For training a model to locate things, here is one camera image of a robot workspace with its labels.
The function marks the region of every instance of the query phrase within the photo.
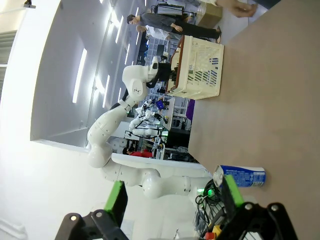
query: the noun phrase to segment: ceiling light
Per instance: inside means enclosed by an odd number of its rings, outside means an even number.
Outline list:
[[[118,17],[116,15],[116,12],[114,10],[112,10],[111,12],[111,22],[114,23],[114,25],[118,28],[120,25],[120,22],[118,21]]]
[[[75,79],[74,92],[73,92],[73,98],[72,98],[72,102],[74,104],[77,102],[79,88],[80,88],[80,81],[81,81],[82,72],[84,70],[86,57],[87,57],[87,50],[84,48],[82,51],[82,55],[79,63],[78,73]]]
[[[128,49],[127,49],[127,51],[126,51],[124,65],[127,64],[127,58],[128,58],[128,54],[129,54],[129,49],[130,49],[130,43],[128,44]]]
[[[103,103],[102,107],[104,108],[106,105],[106,99],[107,99],[107,92],[108,92],[108,85],[109,85],[110,76],[108,75],[106,79],[105,89],[104,89],[104,96],[103,96]]]
[[[108,33],[107,33],[108,35],[110,35],[113,32],[114,27],[115,27],[115,24],[113,22],[111,22],[111,24],[110,24],[110,26],[108,28]]]
[[[121,20],[120,20],[118,32],[117,32],[116,38],[115,38],[115,43],[118,43],[118,39],[119,39],[119,35],[120,35],[120,30],[121,30],[121,26],[122,26],[122,22],[123,22],[123,21],[124,21],[124,16],[121,16]]]
[[[138,36],[136,36],[136,41],[135,41],[135,45],[137,45],[137,44],[138,44],[138,40],[139,40],[139,34],[140,34],[140,32],[138,32]]]
[[[111,6],[112,8],[114,8],[114,7],[116,6],[118,0],[109,0],[109,2],[110,2],[110,6]]]
[[[102,86],[102,83],[99,77],[95,79],[95,87],[100,93],[103,94],[105,92],[105,88],[104,86]]]
[[[121,96],[121,87],[119,89],[118,102],[120,101],[120,96]]]

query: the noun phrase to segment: person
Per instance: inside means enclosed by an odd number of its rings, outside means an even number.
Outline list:
[[[168,32],[159,28],[154,28],[148,25],[147,26],[137,25],[135,27],[135,30],[140,33],[146,32],[148,35],[151,35],[152,37],[156,39],[161,39],[161,40],[170,40],[170,39],[180,40],[181,38],[181,35],[179,34],[174,34],[172,32]]]
[[[131,14],[126,18],[126,22],[128,24],[135,25],[141,22],[141,25],[143,26],[148,25],[150,27],[162,29],[164,31],[179,35],[188,35],[195,38],[216,39],[216,42],[218,44],[221,41],[222,32],[220,27],[218,27],[217,29],[205,28],[160,14],[143,13],[140,16]]]
[[[234,16],[238,18],[252,17],[257,11],[257,4],[247,4],[238,0],[200,0],[205,3],[213,4],[218,7],[228,9]],[[256,3],[265,7],[272,8],[280,0],[254,0]]]
[[[147,149],[141,151],[129,151],[127,147],[122,150],[122,154],[136,156],[136,157],[143,157],[143,158],[152,158],[152,152],[148,152]]]

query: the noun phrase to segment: person's hand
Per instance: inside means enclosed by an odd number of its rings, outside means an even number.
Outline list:
[[[252,17],[257,11],[257,4],[247,4],[238,0],[216,0],[215,4],[228,9],[237,18]]]
[[[182,27],[180,27],[180,26],[178,26],[178,25],[175,25],[175,26],[174,26],[174,29],[175,29],[177,32],[182,32],[182,31],[183,31]]]

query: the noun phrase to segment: blue can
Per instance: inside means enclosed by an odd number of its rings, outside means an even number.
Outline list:
[[[224,175],[232,175],[240,188],[260,187],[266,182],[266,171],[263,167],[218,165],[213,173],[213,182],[219,187]]]

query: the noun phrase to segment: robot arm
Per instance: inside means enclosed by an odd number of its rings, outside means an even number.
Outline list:
[[[114,162],[111,159],[112,147],[107,140],[118,128],[127,112],[147,94],[147,88],[152,88],[161,72],[157,58],[152,60],[152,66],[127,66],[122,75],[127,90],[123,98],[109,111],[101,115],[90,128],[87,138],[91,145],[88,154],[89,164],[94,168],[102,168],[105,178],[109,181],[124,181],[127,186],[142,186],[143,192],[150,198],[165,195],[190,196],[194,201],[197,186],[203,188],[210,177],[171,176],[161,178],[160,173],[153,168],[135,168]]]
[[[130,122],[129,131],[131,132],[138,125],[140,125],[144,120],[148,120],[152,116],[152,112],[147,110],[147,108],[152,103],[152,100],[145,101],[142,107],[138,107],[135,111],[138,113],[138,116]]]

